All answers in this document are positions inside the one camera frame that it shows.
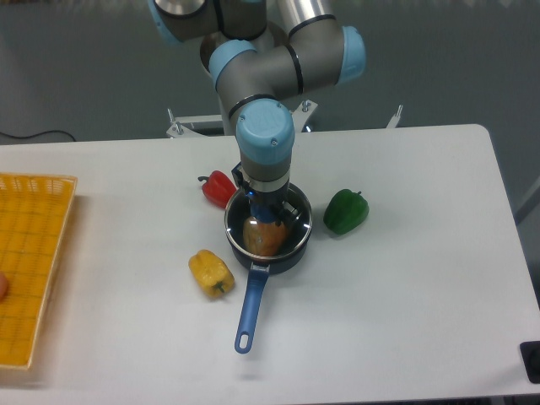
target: saucepan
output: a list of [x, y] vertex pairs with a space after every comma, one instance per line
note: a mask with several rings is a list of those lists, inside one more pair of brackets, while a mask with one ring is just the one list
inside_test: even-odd
[[236, 192], [225, 209], [227, 239], [240, 264], [249, 270], [235, 340], [235, 350], [241, 354], [251, 350], [262, 292], [268, 276], [285, 272], [298, 263], [310, 239], [313, 225], [311, 205], [305, 194], [294, 184], [289, 184], [287, 204], [292, 208], [294, 217], [289, 225], [288, 238], [274, 256], [258, 256], [246, 250], [243, 225], [251, 214], [249, 199], [242, 190]]

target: blue pot handle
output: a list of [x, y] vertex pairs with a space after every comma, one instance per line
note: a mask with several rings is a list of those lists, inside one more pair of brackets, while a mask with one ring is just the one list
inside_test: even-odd
[[242, 306], [235, 340], [235, 350], [240, 354], [246, 354], [251, 350], [257, 316], [259, 315], [259, 306], [261, 305], [262, 291], [267, 283], [269, 273], [270, 265], [263, 267], [251, 264], [251, 270], [247, 275], [246, 296], [244, 297], [244, 305]]

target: black cable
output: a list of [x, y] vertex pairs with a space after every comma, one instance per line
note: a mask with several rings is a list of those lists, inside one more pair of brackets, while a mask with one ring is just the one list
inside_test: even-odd
[[75, 139], [75, 137], [71, 133], [63, 131], [62, 129], [51, 129], [50, 131], [38, 132], [38, 133], [35, 133], [34, 135], [28, 135], [26, 137], [17, 137], [15, 135], [9, 135], [8, 133], [5, 133], [5, 132], [0, 132], [0, 135], [7, 138], [12, 138], [12, 139], [32, 139], [32, 138], [40, 137], [41, 135], [46, 135], [47, 133], [63, 133], [64, 135], [67, 135], [68, 137], [70, 137], [74, 142], [77, 142], [77, 139]]

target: gray floor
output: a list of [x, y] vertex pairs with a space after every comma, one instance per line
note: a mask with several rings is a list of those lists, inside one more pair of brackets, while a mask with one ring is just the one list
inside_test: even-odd
[[[309, 94], [320, 105], [315, 129], [384, 127], [400, 104], [405, 127], [482, 124], [516, 210], [540, 176], [540, 1], [333, 4], [340, 21], [364, 37], [368, 65], [350, 85]], [[275, 5], [269, 13], [279, 22]], [[168, 106], [178, 116], [219, 112], [198, 51], [198, 40], [167, 46], [146, 0], [0, 5], [0, 131], [59, 128], [79, 141], [162, 138]], [[539, 207], [518, 230], [540, 290]]]

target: orange basket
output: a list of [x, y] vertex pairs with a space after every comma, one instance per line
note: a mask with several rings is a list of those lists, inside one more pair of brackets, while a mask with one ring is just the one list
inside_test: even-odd
[[28, 369], [77, 178], [0, 173], [0, 367]]

